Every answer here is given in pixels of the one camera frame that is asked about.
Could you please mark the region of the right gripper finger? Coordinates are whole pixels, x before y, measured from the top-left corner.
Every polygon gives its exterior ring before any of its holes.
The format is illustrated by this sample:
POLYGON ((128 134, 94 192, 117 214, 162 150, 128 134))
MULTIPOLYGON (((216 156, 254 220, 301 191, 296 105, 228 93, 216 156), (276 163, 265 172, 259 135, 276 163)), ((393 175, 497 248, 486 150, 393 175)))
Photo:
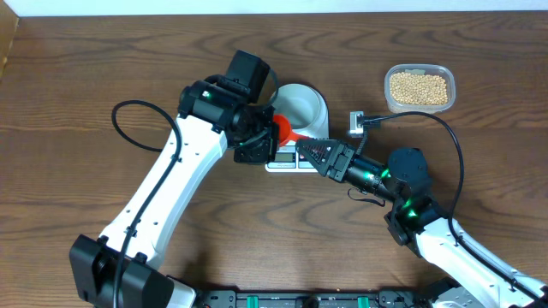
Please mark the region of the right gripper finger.
POLYGON ((315 165, 327 163, 339 145, 340 142, 335 139, 299 139, 296 142, 299 154, 315 165))
POLYGON ((320 157, 320 158, 308 158, 307 161, 311 164, 312 167, 314 167, 320 175, 326 174, 326 158, 320 157))

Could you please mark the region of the red measuring scoop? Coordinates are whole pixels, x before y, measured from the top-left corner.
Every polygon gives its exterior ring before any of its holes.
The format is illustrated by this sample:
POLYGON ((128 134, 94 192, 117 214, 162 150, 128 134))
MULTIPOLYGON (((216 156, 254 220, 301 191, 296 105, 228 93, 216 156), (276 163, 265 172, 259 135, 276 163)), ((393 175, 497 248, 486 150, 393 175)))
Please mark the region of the red measuring scoop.
POLYGON ((307 136, 295 133, 288 118, 284 115, 274 115, 273 121, 278 125, 278 141, 279 146, 286 146, 290 141, 298 141, 307 139, 307 136))

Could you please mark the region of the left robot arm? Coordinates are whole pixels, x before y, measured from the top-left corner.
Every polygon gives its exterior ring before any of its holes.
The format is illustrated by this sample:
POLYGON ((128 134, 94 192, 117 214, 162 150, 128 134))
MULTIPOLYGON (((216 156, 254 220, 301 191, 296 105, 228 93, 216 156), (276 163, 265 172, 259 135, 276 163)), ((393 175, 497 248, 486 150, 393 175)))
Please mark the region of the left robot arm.
POLYGON ((214 164, 231 149, 237 163, 263 165, 279 137, 271 103, 259 95, 276 75, 238 50, 225 74, 183 89, 176 117, 154 110, 171 132, 140 187, 97 239, 80 235, 69 251, 76 291, 95 307, 190 307, 196 291, 159 272, 184 210, 214 164))

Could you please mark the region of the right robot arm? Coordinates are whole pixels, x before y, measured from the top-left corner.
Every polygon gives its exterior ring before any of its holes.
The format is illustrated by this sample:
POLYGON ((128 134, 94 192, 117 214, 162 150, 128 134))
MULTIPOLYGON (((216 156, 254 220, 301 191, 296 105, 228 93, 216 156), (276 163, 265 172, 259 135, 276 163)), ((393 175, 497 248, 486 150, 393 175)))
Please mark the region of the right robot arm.
POLYGON ((484 307, 545 307, 547 286, 474 240, 432 194, 423 153, 393 151, 386 163, 336 139, 302 139, 297 151, 324 177, 390 202, 384 219, 395 242, 438 266, 484 307))

